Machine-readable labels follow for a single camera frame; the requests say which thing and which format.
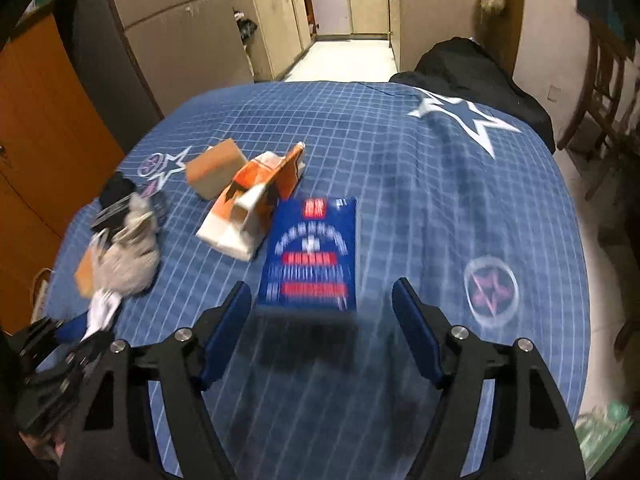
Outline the clear bag with beige stuffing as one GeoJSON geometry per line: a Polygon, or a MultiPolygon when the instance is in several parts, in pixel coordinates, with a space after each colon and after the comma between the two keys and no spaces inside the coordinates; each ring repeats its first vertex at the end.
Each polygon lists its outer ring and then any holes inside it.
{"type": "Polygon", "coordinates": [[[89,300],[85,338],[109,330],[122,300],[145,292],[160,265],[151,201],[132,193],[128,207],[119,231],[93,235],[74,274],[80,296],[89,300]]]}

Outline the orange white carton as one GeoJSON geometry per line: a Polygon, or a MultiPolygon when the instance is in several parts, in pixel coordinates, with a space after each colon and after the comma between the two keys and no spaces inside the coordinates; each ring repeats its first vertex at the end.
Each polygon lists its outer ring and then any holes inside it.
{"type": "Polygon", "coordinates": [[[298,142],[279,156],[263,152],[235,174],[212,201],[195,236],[217,252],[248,261],[266,237],[279,200],[293,194],[304,171],[305,144],[298,142]]]}

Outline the blue red medicine box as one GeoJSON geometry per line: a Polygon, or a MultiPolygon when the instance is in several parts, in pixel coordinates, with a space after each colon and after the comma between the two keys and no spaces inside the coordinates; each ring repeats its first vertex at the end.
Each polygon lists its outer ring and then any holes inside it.
{"type": "Polygon", "coordinates": [[[274,212],[257,303],[326,315],[357,310],[357,202],[353,197],[284,200],[274,212]]]}

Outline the orange brown cardboard box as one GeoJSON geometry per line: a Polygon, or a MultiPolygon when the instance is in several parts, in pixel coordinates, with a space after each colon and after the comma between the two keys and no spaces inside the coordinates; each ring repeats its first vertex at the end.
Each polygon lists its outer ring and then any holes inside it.
{"type": "Polygon", "coordinates": [[[247,159],[232,139],[210,146],[186,164],[186,183],[203,200],[213,200],[231,182],[247,159]]]}

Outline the green-lined trash bin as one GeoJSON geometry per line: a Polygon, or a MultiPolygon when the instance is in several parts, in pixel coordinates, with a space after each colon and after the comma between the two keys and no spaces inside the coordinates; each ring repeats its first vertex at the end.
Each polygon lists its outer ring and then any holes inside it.
{"type": "Polygon", "coordinates": [[[620,401],[578,415],[575,431],[587,479],[593,479],[622,445],[633,422],[628,405],[620,401]]]}

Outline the beige kitchen counter cabinets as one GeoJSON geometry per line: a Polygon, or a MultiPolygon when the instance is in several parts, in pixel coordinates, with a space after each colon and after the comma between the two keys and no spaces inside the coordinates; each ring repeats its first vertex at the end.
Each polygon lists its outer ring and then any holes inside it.
{"type": "Polygon", "coordinates": [[[441,41],[474,34],[478,0],[231,0],[257,25],[246,50],[254,79],[280,79],[320,40],[384,39],[396,70],[441,41]]]}

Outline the orange wooden cabinet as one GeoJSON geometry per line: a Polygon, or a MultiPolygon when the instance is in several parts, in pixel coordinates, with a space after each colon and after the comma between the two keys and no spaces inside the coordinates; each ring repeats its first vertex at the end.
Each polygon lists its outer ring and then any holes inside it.
{"type": "Polygon", "coordinates": [[[52,14],[24,21],[1,52],[1,326],[28,325],[32,282],[70,220],[124,152],[70,64],[52,14]]]}

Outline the dark wooden chair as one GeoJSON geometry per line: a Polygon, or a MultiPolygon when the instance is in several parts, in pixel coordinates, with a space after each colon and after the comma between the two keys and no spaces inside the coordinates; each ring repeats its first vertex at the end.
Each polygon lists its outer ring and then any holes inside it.
{"type": "Polygon", "coordinates": [[[574,113],[556,144],[559,150],[564,150],[586,116],[590,116],[599,127],[599,136],[590,148],[587,159],[593,159],[604,146],[606,154],[585,192],[585,200],[591,200],[596,195],[605,178],[620,166],[625,157],[636,164],[639,162],[638,127],[625,131],[639,97],[638,84],[634,88],[628,114],[620,122],[616,120],[623,94],[627,58],[631,58],[631,52],[623,40],[601,23],[589,24],[589,48],[582,90],[574,113]]]}

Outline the black bag on floor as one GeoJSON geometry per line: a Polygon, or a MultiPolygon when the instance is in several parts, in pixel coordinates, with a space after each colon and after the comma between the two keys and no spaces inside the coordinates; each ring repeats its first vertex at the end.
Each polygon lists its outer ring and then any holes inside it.
{"type": "Polygon", "coordinates": [[[484,104],[526,122],[553,154],[552,121],[546,110],[475,41],[454,37],[435,44],[414,70],[390,77],[390,82],[433,91],[450,98],[484,104]]]}

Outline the grey refrigerator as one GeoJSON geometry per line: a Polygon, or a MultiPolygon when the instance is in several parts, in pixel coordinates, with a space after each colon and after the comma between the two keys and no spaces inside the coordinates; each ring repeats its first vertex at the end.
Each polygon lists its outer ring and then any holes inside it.
{"type": "Polygon", "coordinates": [[[124,152],[194,96],[254,77],[231,0],[76,0],[72,63],[124,152]]]}

